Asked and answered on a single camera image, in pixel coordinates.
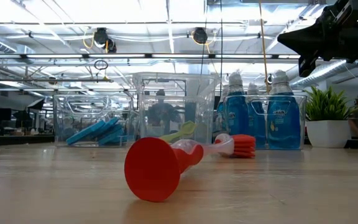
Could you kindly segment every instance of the wooden table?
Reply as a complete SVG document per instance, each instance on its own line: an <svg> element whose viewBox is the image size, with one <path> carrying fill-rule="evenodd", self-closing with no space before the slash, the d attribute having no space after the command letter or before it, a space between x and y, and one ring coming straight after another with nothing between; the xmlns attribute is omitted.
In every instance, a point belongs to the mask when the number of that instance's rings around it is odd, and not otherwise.
<svg viewBox="0 0 358 224"><path fill-rule="evenodd" d="M358 150L209 156L164 203L138 200L125 149L0 147L0 223L356 223Z"/></svg>

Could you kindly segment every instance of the clear plastic container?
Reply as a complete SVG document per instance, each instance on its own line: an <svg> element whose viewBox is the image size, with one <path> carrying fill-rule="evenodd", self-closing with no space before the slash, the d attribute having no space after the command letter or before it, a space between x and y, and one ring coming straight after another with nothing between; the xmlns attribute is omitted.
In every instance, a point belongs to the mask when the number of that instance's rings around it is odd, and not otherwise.
<svg viewBox="0 0 358 224"><path fill-rule="evenodd" d="M216 75L145 73L134 75L133 81L139 94L142 138L182 133L182 125L192 121L194 131L180 134L170 142L192 139L211 143L214 91L219 81ZM164 92L157 86L163 86Z"/></svg>
<svg viewBox="0 0 358 224"><path fill-rule="evenodd" d="M136 135L133 100L116 95L54 95L58 147L122 147Z"/></svg>
<svg viewBox="0 0 358 224"><path fill-rule="evenodd" d="M227 117L227 110L226 110L226 102L230 97L236 97L236 96L227 96L224 100L224 107L225 107L225 116ZM264 117L264 129L265 129L265 144L263 147L263 144L259 144L259 147L257 149L278 149L278 150L289 150L289 149L302 149L304 145L304 138L305 138L305 121L306 121L306 96L290 96L290 95L244 95L244 99L247 102L248 105L248 111L252 111L253 114L256 114L256 116L263 116ZM286 109L283 109L279 115L277 114L271 114L269 112L269 104L280 102L282 105L288 105ZM292 103L297 103L297 106L299 107L299 113L300 113L300 119L299 119L299 133L297 135L296 139L299 139L299 144L296 142L292 142L291 145L286 146L285 144L282 144L280 147L272 147L269 146L269 144L272 144L271 140L272 137L269 136L269 132L271 131L281 131L277 130L274 125L269 124L269 117L271 119L272 116L281 116L281 118L287 118L287 111L290 108L290 105ZM249 134L251 136L254 136L258 138L258 136L255 136L255 133L259 133L257 131L257 128L260 128L258 126L259 124L254 123L253 126L249 125L248 132L246 134ZM282 139L291 138L293 136L286 136L285 131L282 132L281 135Z"/></svg>

